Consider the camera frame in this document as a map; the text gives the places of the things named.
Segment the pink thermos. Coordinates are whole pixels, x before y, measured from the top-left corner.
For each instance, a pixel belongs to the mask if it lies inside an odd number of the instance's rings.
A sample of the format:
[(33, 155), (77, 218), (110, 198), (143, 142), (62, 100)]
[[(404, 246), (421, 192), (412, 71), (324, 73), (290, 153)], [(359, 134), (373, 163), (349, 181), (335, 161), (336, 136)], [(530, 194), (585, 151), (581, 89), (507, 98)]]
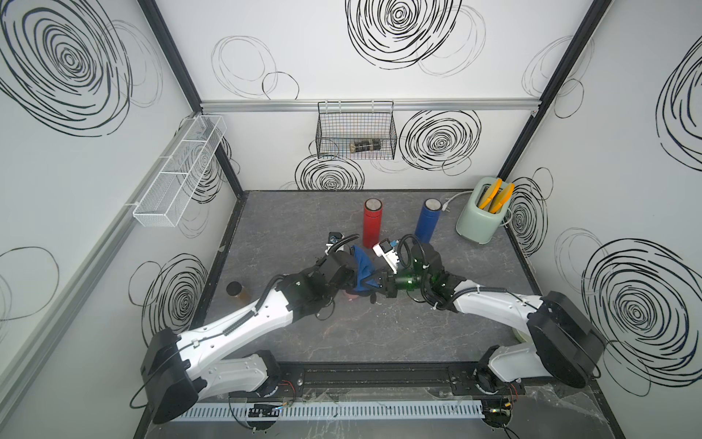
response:
[(356, 292), (354, 292), (352, 290), (345, 289), (342, 291), (342, 293), (344, 294), (345, 298), (347, 298), (347, 300), (349, 302), (358, 301), (361, 299), (361, 296), (359, 296)]

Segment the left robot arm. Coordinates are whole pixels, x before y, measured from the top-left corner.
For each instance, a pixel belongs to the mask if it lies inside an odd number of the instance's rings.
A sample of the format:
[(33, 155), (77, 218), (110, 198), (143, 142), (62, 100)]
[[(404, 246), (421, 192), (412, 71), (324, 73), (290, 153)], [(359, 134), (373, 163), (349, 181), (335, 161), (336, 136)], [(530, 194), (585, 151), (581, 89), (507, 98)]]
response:
[(258, 300), (224, 318), (180, 334), (169, 327), (154, 334), (140, 369), (152, 423), (168, 423), (198, 401), (218, 394), (275, 391), (281, 373), (270, 352), (242, 359), (231, 353), (317, 315), (334, 303), (339, 291), (354, 287), (358, 264), (344, 247), (355, 239), (351, 234), (331, 245), (313, 266), (299, 273), (277, 274)]

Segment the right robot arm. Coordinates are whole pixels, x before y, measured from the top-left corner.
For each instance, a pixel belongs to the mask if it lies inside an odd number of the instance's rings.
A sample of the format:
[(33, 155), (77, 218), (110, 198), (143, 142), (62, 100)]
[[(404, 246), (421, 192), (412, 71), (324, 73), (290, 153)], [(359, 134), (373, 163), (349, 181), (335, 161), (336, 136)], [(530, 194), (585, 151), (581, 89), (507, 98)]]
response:
[(514, 346), (493, 346), (473, 369), (477, 388), (495, 394), (524, 379), (553, 378), (581, 389), (601, 376), (606, 349), (601, 332), (564, 294), (517, 294), (504, 287), (479, 285), (447, 271), (429, 243), (413, 235), (376, 244), (386, 263), (358, 276), (361, 287), (387, 298), (419, 293), (419, 302), (436, 311), (480, 316), (510, 327), (520, 336)]

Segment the blue cloth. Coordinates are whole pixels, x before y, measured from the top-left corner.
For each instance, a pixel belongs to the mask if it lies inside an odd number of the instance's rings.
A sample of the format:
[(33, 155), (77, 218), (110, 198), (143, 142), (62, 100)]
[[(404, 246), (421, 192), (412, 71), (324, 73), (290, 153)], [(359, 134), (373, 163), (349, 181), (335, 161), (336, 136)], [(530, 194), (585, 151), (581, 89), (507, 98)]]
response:
[(371, 261), (371, 258), (361, 247), (356, 245), (351, 248), (351, 254), (355, 258), (358, 271), (356, 272), (356, 284), (349, 291), (349, 293), (354, 294), (355, 296), (370, 296), (373, 291), (364, 284), (364, 280), (366, 280), (366, 283), (371, 286), (378, 286), (378, 282), (374, 275), (375, 267)]

